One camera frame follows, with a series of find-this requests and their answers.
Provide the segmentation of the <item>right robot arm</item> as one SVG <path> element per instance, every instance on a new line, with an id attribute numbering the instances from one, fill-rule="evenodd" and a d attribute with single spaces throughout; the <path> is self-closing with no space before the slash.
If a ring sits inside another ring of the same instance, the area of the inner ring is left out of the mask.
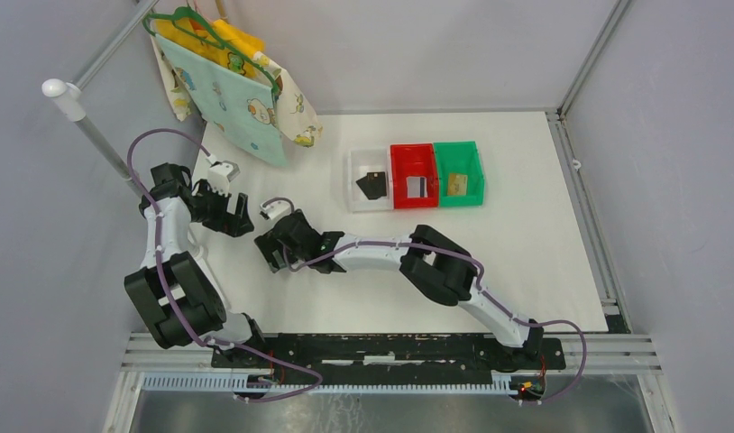
<path id="1" fill-rule="evenodd" d="M 418 225 L 408 235 L 387 238 L 318 232 L 296 210 L 254 243 L 272 272 L 399 272 L 425 298 L 461 308 L 484 325 L 512 365 L 528 368 L 541 357 L 543 327 L 495 299 L 483 281 L 483 265 L 432 226 Z"/>

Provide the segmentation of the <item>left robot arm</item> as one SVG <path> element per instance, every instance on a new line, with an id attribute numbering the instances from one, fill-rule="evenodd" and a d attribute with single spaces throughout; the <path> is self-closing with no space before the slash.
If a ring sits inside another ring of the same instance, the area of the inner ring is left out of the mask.
<path id="1" fill-rule="evenodd" d="M 255 320 L 229 311 L 206 264 L 196 257 L 189 240 L 197 223 L 230 237 L 254 229 L 245 194 L 235 208 L 227 189 L 207 179 L 193 183 L 185 166 L 163 163 L 151 169 L 153 188 L 139 209 L 147 222 L 147 244 L 141 267 L 124 278 L 124 289 L 159 347 L 187 346 L 200 339 L 206 345 L 233 350 L 246 367 L 261 365 L 268 344 Z"/>

